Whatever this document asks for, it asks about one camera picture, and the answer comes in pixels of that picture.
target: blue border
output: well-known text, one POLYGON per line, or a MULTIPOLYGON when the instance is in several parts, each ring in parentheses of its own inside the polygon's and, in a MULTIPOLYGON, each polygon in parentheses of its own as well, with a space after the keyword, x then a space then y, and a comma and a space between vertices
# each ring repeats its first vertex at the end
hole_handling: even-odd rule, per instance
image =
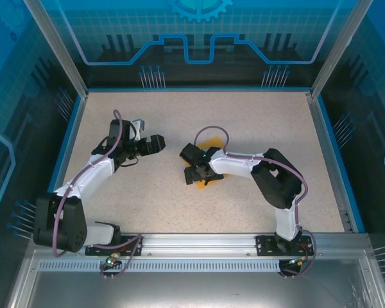
POLYGON ((142 89, 142 88, 89 88, 89 92, 214 92, 214 91, 259 91, 259 92, 309 92, 310 87, 185 87, 185 88, 152 88, 152 89, 142 89))
POLYGON ((80 122, 83 117, 85 100, 82 100, 80 96, 77 96, 76 103, 74 104, 73 112, 71 113, 69 125, 64 135, 62 147, 58 154, 56 166, 51 177, 48 192, 52 193, 56 188, 63 184, 64 176, 69 165, 71 153, 73 152, 74 142, 80 127, 80 122))
POLYGON ((329 134, 329 138, 331 140, 332 148, 334 149, 335 158, 337 160, 339 170, 341 171, 341 177, 342 177, 342 180, 344 182, 346 194, 347 194, 349 202, 351 204, 351 210, 352 210, 352 215, 353 215, 352 218, 354 219, 354 221, 357 225, 357 231, 359 233, 365 233, 365 227, 364 227, 364 224, 362 222, 361 215, 359 213, 359 209, 358 209, 357 202, 355 200, 354 193, 352 192, 351 183, 349 182, 347 171, 345 169, 345 165, 344 165, 344 162, 342 160, 341 152, 339 151, 338 144, 336 143, 334 131, 332 130, 332 126, 331 126, 331 123, 329 121, 327 109, 325 108, 321 94, 318 96, 318 104, 320 104, 323 120, 325 122, 325 126, 327 127, 327 131, 329 134))

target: gear logo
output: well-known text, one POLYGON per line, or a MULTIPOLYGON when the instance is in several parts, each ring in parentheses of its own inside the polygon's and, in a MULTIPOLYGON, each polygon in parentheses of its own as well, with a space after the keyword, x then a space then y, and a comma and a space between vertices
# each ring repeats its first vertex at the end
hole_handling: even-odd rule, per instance
POLYGON ((178 13, 180 18, 186 17, 189 22, 203 19, 209 22, 211 18, 218 18, 220 12, 225 13, 232 0, 168 0, 168 5, 173 8, 173 13, 178 13))

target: glass wall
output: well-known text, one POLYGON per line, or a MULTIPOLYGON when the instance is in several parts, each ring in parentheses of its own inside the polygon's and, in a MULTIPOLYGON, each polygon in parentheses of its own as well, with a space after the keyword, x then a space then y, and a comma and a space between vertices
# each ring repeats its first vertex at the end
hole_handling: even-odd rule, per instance
POLYGON ((364 227, 385 246, 385 0, 372 3, 322 92, 364 227))
POLYGON ((47 191, 76 98, 23 2, 0 1, 0 307, 32 231, 24 200, 47 191))
POLYGON ((90 88, 310 87, 355 0, 43 0, 90 88))

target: enclosure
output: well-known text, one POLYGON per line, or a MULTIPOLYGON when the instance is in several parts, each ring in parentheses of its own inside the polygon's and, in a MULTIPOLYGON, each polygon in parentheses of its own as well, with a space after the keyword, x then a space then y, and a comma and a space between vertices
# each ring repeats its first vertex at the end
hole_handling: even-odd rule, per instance
POLYGON ((385 0, 0 2, 0 307, 80 305, 385 307, 385 0), (105 256, 56 258, 32 235, 37 198, 83 168, 114 109, 166 147, 83 206, 142 234, 104 281, 105 256), (305 178, 307 274, 260 253, 277 222, 253 181, 185 184, 179 154, 208 125, 229 142, 207 130, 202 148, 275 148, 305 178))

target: black mounting plate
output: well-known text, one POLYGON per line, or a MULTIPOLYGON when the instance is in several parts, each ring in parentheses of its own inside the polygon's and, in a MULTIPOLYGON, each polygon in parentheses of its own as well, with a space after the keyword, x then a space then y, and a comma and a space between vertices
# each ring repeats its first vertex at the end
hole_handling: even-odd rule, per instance
MULTIPOLYGON (((134 236, 127 236, 127 235, 122 235, 121 236, 121 243, 125 243, 129 241, 130 239, 134 238, 134 236)), ((120 255, 122 257, 129 257, 134 249, 135 244, 137 243, 137 240, 133 241, 130 243, 127 248, 123 251, 120 251, 120 255)), ((142 250, 142 238, 140 240, 140 248, 137 248, 135 251, 134 256, 139 257, 141 255, 141 250, 142 250)), ((120 249, 100 249, 96 247, 86 247, 85 249, 85 255, 88 256, 97 256, 97 257, 108 257, 111 255, 113 252, 119 251, 120 249)))
POLYGON ((258 257, 283 257, 287 255, 302 257, 305 255, 305 250, 300 246, 301 244, 309 245, 307 250, 308 256, 314 255, 314 248, 312 247, 312 240, 309 235, 301 235, 295 247, 288 253, 283 253, 282 250, 280 250, 274 235, 260 235, 255 237, 258 257))

